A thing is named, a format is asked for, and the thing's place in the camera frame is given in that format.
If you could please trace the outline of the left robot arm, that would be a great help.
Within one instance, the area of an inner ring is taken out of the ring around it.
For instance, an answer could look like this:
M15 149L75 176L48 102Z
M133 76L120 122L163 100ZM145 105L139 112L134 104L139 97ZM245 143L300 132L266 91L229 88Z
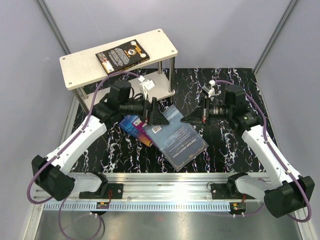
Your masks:
M101 173L73 177L71 168L93 142L127 115L138 116L148 125L168 125L169 121L158 108L157 98L149 99L149 90L155 86L153 80L144 80L139 84L141 92L134 94L130 82L115 81L98 103L91 104L84 122L65 142L46 157L34 157L32 182L57 201L66 199L72 192L97 199L109 196L108 180Z

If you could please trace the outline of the black book with circles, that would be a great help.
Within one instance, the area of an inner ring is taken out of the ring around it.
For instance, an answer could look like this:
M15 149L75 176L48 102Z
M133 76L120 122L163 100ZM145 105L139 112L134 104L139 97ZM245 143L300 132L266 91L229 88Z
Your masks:
M136 39L98 52L95 56L107 75L126 71L150 59L149 54Z

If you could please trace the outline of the purple puzzle book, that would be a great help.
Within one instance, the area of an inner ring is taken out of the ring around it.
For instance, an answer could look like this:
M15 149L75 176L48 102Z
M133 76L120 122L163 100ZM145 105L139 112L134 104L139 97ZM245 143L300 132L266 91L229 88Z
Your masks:
M133 121L133 131L134 131L134 137L138 139L140 142L142 142L147 147L151 147L153 145L152 140L149 138L149 136L145 133L143 127L146 125L145 122L142 122L139 118Z

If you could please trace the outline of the dark blue book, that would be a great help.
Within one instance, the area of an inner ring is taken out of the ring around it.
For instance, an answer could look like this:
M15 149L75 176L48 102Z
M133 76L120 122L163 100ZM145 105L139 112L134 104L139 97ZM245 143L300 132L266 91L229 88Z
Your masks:
M163 116L168 125L145 125L143 130L178 172L207 147L207 142L189 123L181 122L182 113L171 105Z

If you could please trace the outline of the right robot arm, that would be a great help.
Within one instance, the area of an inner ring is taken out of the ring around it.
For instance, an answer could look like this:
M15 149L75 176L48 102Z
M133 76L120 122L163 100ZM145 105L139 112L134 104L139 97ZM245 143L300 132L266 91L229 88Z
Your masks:
M228 82L221 104L212 101L215 85L212 80L202 87L204 97L181 122L206 125L214 119L225 119L255 153L270 179L270 182L265 182L245 172L231 175L226 183L228 196L237 199L249 195L263 202L275 218L288 216L299 223L308 222L312 216L310 199L315 188L313 179L302 176L287 161L268 134L263 112L256 113L249 108L248 101L253 99L240 85Z

